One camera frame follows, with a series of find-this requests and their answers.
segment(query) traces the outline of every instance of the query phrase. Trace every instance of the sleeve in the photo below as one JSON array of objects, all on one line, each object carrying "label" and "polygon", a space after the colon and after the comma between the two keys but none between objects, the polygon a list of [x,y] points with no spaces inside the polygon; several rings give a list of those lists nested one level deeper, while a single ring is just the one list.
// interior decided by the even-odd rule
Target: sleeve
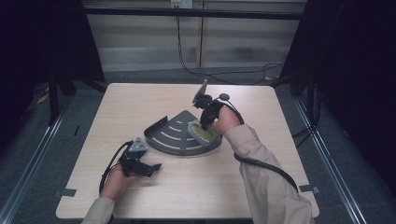
[{"label": "sleeve", "polygon": [[107,224],[113,214],[114,201],[108,198],[96,199],[82,224]]},{"label": "sleeve", "polygon": [[[238,156],[282,168],[275,155],[246,124],[231,129],[224,136]],[[239,171],[254,223],[315,223],[311,202],[296,192],[283,176],[246,163],[241,163]]]}]

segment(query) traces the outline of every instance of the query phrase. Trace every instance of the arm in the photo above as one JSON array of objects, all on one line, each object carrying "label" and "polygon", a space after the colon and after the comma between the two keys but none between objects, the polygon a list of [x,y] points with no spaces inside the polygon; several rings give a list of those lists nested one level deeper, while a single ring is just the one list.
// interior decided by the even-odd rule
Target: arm
[{"label": "arm", "polygon": [[140,178],[141,176],[138,175],[126,177],[119,164],[114,166],[108,174],[100,197],[93,202],[82,224],[107,223],[113,214],[114,203],[117,198]]},{"label": "arm", "polygon": [[[242,158],[263,161],[281,168],[274,154],[246,124],[240,125],[233,112],[223,107],[212,127],[224,134],[233,151]],[[311,203],[279,174],[241,163],[247,200],[254,223],[314,223]]]}]

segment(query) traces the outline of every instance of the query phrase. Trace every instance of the gray floor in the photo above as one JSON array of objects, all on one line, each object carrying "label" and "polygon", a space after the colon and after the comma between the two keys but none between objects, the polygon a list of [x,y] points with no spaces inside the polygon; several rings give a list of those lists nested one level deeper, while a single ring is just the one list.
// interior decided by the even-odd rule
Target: gray floor
[{"label": "gray floor", "polygon": [[[227,68],[206,69],[205,72],[246,71],[258,68]],[[268,77],[276,74],[268,72]],[[260,80],[263,73],[251,75],[221,75],[232,83],[251,84]],[[107,83],[111,82],[147,82],[147,83],[202,83],[202,77],[189,75],[181,69],[159,71],[118,72],[107,73]],[[221,83],[209,78],[209,83]],[[260,82],[268,84],[271,80]],[[44,160],[39,165],[33,180],[24,197],[22,197],[12,223],[79,223],[80,220],[60,220],[55,211],[59,198],[53,196],[57,189],[66,186],[69,176],[77,160],[79,151],[92,125],[95,113],[101,103],[103,94],[91,88],[76,83],[78,92],[68,98],[60,94],[61,104],[70,100],[70,105],[64,113],[64,119],[58,132],[51,141]],[[46,101],[37,105],[35,100],[41,95],[45,84],[37,86],[35,99],[29,106],[24,119],[19,124],[18,134],[7,149],[7,155],[1,159],[0,205],[3,207],[8,195],[17,185],[42,136],[47,130],[50,107]],[[290,96],[288,85],[276,88],[276,94],[282,106],[291,133],[297,133],[304,128],[304,123]],[[340,173],[355,197],[367,223],[396,223],[396,200],[375,171],[361,157],[356,146],[344,137],[344,130],[339,126],[336,117],[323,106],[318,130],[328,147]],[[295,139],[298,144],[303,137]],[[313,141],[308,138],[298,147],[305,171],[311,185],[319,188],[316,194],[320,214],[315,218],[317,223],[353,223],[332,182],[318,150]],[[130,223],[129,220],[116,220],[115,223]],[[192,223],[190,220],[149,220],[147,223]],[[207,223],[251,223],[249,220],[210,220]]]}]

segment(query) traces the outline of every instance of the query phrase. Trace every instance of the beige sleeve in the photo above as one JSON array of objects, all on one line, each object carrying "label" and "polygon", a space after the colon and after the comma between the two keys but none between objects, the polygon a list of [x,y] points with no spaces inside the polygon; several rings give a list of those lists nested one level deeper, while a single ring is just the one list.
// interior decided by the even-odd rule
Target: beige sleeve
[{"label": "beige sleeve", "polygon": [[[224,136],[238,156],[282,168],[274,154],[246,124],[231,129]],[[241,163],[239,171],[245,182],[254,223],[315,223],[311,202],[296,192],[283,176],[246,163]]]},{"label": "beige sleeve", "polygon": [[98,198],[91,205],[82,224],[106,224],[113,214],[114,201],[108,198]]}]

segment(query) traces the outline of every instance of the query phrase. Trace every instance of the right hand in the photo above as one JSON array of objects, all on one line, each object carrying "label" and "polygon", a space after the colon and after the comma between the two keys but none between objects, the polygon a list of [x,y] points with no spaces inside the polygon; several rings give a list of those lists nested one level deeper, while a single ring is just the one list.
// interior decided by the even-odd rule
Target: right hand
[{"label": "right hand", "polygon": [[224,135],[229,130],[239,125],[241,125],[241,122],[235,113],[228,108],[228,106],[224,106],[219,112],[219,119],[216,122],[213,122],[210,126],[218,134]]}]

